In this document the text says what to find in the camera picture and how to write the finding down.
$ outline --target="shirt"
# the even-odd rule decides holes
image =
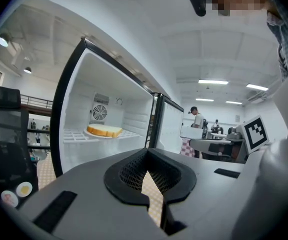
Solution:
[[[218,123],[214,123],[212,128],[216,128],[219,124]]]
[[[279,43],[277,55],[283,82],[288,77],[288,11],[280,0],[271,1],[275,4],[281,19],[267,12],[267,26]]]
[[[194,125],[198,125],[198,128],[203,128],[203,124],[204,124],[204,117],[202,116],[202,114],[198,113],[195,116],[195,121],[194,121]]]

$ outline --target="fluorescent light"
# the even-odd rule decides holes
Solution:
[[[7,47],[8,46],[8,41],[4,39],[2,36],[0,36],[0,45]]]
[[[28,73],[28,74],[31,74],[32,73],[32,69],[30,67],[26,67],[24,69],[24,72]]]
[[[199,84],[217,84],[217,85],[226,85],[227,81],[217,81],[217,80],[199,80]]]
[[[237,104],[237,105],[241,105],[242,104],[242,102],[233,102],[233,101],[226,101],[226,103],[231,103],[231,104]]]
[[[213,99],[207,99],[207,98],[197,98],[196,100],[200,102],[213,102],[214,101]]]
[[[253,85],[253,84],[248,84],[246,87],[248,88],[253,88],[253,89],[257,89],[257,90],[261,90],[261,91],[267,91],[268,88],[266,87],[262,87],[262,86],[258,86],[258,85]]]

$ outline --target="railing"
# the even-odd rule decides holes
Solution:
[[[22,95],[22,94],[20,96],[21,96],[22,104],[50,109],[50,110],[53,107],[53,102],[50,100],[30,97],[30,96]]]

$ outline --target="refrigerator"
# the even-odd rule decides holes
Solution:
[[[53,102],[50,144],[55,174],[59,177],[83,163],[144,148],[147,140],[150,148],[179,154],[182,119],[183,108],[153,93],[82,38],[67,61]],[[123,130],[117,138],[94,136],[86,132],[91,124]]]

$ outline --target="ceiling light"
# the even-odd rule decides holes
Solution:
[[[9,43],[9,37],[6,33],[0,34],[0,45],[7,47]]]
[[[258,85],[253,85],[253,84],[248,84],[246,87],[248,88],[253,88],[253,89],[258,89],[258,90],[261,90],[261,91],[267,91],[268,88],[266,87],[262,87],[262,86],[258,86]]]
[[[200,102],[213,102],[214,101],[213,99],[207,99],[207,98],[197,98],[196,100]]]
[[[227,81],[217,81],[217,80],[199,80],[199,84],[217,84],[217,85],[226,85]]]
[[[31,69],[30,67],[26,67],[26,68],[24,69],[24,71],[25,71],[26,73],[28,73],[28,74],[31,74],[31,73],[32,73],[32,69]]]
[[[241,105],[242,102],[236,102],[236,101],[226,101],[226,103],[231,103],[231,104],[237,104],[237,105]]]

